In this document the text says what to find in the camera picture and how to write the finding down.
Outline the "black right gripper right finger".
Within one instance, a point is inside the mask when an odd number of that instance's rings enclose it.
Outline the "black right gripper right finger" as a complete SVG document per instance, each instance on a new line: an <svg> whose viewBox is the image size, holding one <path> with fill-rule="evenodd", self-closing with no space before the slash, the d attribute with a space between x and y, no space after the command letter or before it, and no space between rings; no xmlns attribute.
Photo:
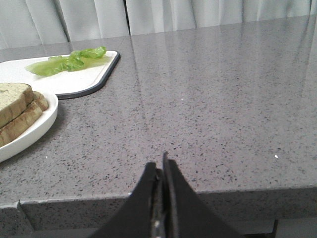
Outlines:
<svg viewBox="0 0 317 238"><path fill-rule="evenodd" d="M177 163L163 154L165 189L168 194L168 238L241 238L215 215L185 180Z"/></svg>

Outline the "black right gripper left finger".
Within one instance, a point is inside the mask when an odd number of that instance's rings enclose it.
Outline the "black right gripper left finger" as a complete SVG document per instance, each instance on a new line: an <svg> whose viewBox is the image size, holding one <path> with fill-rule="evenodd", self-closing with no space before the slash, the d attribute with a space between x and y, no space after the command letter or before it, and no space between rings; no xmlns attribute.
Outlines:
<svg viewBox="0 0 317 238"><path fill-rule="evenodd" d="M132 194L93 238L162 238L162 171L147 163Z"/></svg>

